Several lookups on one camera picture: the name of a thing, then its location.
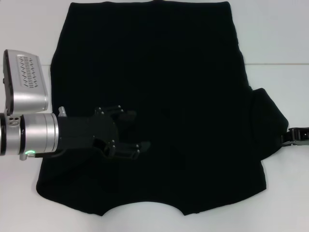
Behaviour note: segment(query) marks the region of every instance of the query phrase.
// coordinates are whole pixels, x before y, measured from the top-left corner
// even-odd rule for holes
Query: black garment
[[[260,160],[288,122],[252,91],[230,5],[72,3],[51,66],[53,111],[137,112],[123,142],[151,141],[136,161],[93,150],[44,159],[37,191],[87,213],[160,202],[198,213],[266,189]]]

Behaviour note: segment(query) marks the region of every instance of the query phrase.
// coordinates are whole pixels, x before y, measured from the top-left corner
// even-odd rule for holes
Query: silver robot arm
[[[64,107],[58,117],[38,113],[48,108],[39,57],[5,50],[3,73],[6,109],[0,114],[0,155],[54,158],[68,149],[91,148],[110,159],[134,160],[150,147],[150,142],[119,142],[118,127],[124,129],[136,116],[121,106],[95,108],[92,117],[67,117]]]

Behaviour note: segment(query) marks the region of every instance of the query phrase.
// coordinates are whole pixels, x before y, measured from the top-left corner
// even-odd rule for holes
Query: white table
[[[309,3],[230,3],[251,86],[266,89],[290,127],[309,126]],[[15,49],[39,55],[49,83],[49,65],[69,4],[70,0],[0,0],[0,52]],[[4,99],[0,84],[0,110]],[[99,217],[48,201],[35,190],[40,164],[40,159],[21,162],[17,156],[0,158],[1,232],[309,231],[309,146],[283,148],[263,161],[266,191],[237,204],[185,217],[158,203],[124,205]]]

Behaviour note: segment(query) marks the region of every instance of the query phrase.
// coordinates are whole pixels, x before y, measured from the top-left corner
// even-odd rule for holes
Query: white surface
[[[309,62],[309,16],[305,14],[309,3],[230,2],[247,63]],[[42,64],[49,65],[69,3],[1,0],[0,52],[6,48],[24,50],[39,55]],[[309,126],[309,65],[248,65],[246,70],[251,86],[266,89],[290,127]],[[43,72],[49,81],[49,66],[43,66]],[[1,82],[1,111],[4,99]],[[309,231],[309,146],[284,148],[263,161],[266,191],[234,205],[186,217],[171,206],[157,203],[124,205],[99,217],[48,201],[35,190],[40,163],[39,159],[21,162],[17,156],[0,158],[1,232]]]

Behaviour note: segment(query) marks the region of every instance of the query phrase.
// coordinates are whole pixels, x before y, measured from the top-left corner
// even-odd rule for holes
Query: camera vent
[[[38,87],[33,60],[31,58],[26,56],[19,57],[19,72],[24,86],[28,88]]]

